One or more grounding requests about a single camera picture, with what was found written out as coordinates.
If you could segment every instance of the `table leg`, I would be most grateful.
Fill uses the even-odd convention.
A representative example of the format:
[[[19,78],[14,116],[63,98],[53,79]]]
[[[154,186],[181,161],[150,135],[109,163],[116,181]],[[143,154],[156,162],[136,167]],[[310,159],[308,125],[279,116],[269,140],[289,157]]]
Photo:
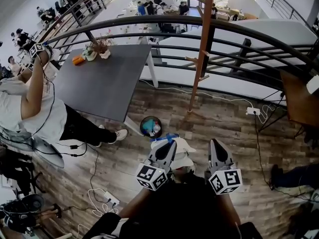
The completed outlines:
[[[151,76],[152,76],[153,85],[154,85],[155,88],[158,88],[159,87],[159,82],[158,82],[158,80],[156,79],[156,76],[155,76],[154,61],[153,61],[153,57],[152,57],[152,53],[151,52],[149,53],[149,56],[148,56],[148,66],[149,66],[150,73],[151,73]]]
[[[140,127],[133,120],[131,120],[129,116],[126,116],[124,124],[127,125],[135,133],[137,133],[137,134],[139,134],[141,136],[144,136],[141,133]]]

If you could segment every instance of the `black hair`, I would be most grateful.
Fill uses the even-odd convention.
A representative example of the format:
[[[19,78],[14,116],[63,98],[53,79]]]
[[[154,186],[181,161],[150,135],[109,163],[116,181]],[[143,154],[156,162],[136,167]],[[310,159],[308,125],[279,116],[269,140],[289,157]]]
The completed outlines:
[[[10,59],[13,58],[13,56],[9,56],[8,63],[10,64]]]

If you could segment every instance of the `wooden floor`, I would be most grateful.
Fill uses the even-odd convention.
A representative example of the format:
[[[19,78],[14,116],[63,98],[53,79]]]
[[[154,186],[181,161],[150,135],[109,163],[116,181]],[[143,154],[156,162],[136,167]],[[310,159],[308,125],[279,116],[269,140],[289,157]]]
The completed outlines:
[[[236,98],[211,94],[228,99]],[[299,204],[292,204],[293,198],[271,191],[265,184],[259,164],[254,117],[245,115],[249,104],[245,101],[228,102],[200,95],[196,97],[193,113],[188,115],[189,99],[188,94],[176,90],[155,90],[140,82],[129,108],[129,116],[138,123],[146,116],[156,116],[162,121],[164,133],[179,133],[187,139],[189,145],[197,150],[190,158],[196,164],[196,174],[199,176],[203,176],[203,171],[208,167],[207,150],[210,139],[215,137],[224,142],[233,151],[233,157],[243,176],[244,186],[239,192],[231,194],[241,221],[253,222],[265,239],[281,238],[289,224],[289,217],[296,212]],[[252,103],[259,108],[262,106],[253,101]],[[96,125],[104,123],[108,129],[125,127],[120,123],[88,118]],[[296,140],[293,138],[298,129],[298,125],[283,119],[260,134],[261,161],[266,179],[269,178],[269,170],[273,164],[279,164],[284,170],[288,170],[319,161],[318,152],[311,151],[304,144],[302,136]],[[70,152],[67,147],[57,145],[57,148]],[[84,149],[76,150],[76,153],[81,153]],[[110,191],[120,199],[120,205],[124,206],[141,189],[134,174],[139,162],[150,151],[149,139],[130,131],[124,141],[114,145],[103,144],[98,151],[100,155],[96,175],[92,179],[93,187]],[[44,173],[39,181],[47,191],[44,196],[48,202],[57,202],[63,208],[91,207],[87,191],[91,188],[90,178],[95,170],[96,158],[97,153],[91,149],[82,157],[64,156],[65,168],[57,169],[35,156],[36,169]],[[297,195],[299,190],[286,189],[285,192]],[[103,200],[102,191],[97,191],[97,195],[98,199]],[[62,219],[48,221],[46,227],[55,237],[68,232],[76,236],[78,224],[90,228],[96,221],[97,217],[91,210],[80,211],[73,208],[64,212]],[[85,232],[86,229],[80,227],[79,238]]]

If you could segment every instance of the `white sneaker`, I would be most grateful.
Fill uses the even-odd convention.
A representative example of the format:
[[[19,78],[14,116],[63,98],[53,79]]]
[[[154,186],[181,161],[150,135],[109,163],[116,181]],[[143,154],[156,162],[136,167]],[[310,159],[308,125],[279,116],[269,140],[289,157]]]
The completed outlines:
[[[109,142],[109,144],[114,144],[115,142],[117,141],[122,141],[125,139],[125,137],[128,135],[128,131],[127,129],[121,129],[119,131],[116,131],[115,134],[116,134],[116,140],[114,142]]]
[[[101,129],[105,129],[105,126],[103,126],[103,125],[99,125],[99,128],[101,128]],[[97,145],[96,147],[97,147],[97,148],[100,148],[100,147],[101,147],[101,145],[102,145],[102,142],[100,142],[100,143],[99,143],[99,145]]]

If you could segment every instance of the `hand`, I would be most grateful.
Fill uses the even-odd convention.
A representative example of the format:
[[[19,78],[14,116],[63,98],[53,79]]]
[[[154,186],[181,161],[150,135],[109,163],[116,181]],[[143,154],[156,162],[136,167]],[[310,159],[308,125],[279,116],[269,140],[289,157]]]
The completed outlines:
[[[44,50],[44,51],[41,51],[38,56],[35,58],[35,61],[40,63],[42,66],[46,65],[48,62],[49,62],[49,55],[48,53]]]

